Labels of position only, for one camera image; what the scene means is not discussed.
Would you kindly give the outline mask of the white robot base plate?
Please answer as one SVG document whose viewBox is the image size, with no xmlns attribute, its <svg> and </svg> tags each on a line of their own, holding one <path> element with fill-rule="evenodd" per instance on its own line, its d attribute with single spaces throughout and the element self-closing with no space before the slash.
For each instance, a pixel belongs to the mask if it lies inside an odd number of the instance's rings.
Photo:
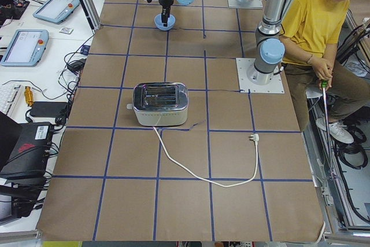
<svg viewBox="0 0 370 247">
<path fill-rule="evenodd" d="M 254 67 L 255 58 L 236 58 L 239 91 L 241 93 L 284 94 L 279 67 L 273 72 L 261 73 Z"/>
</svg>

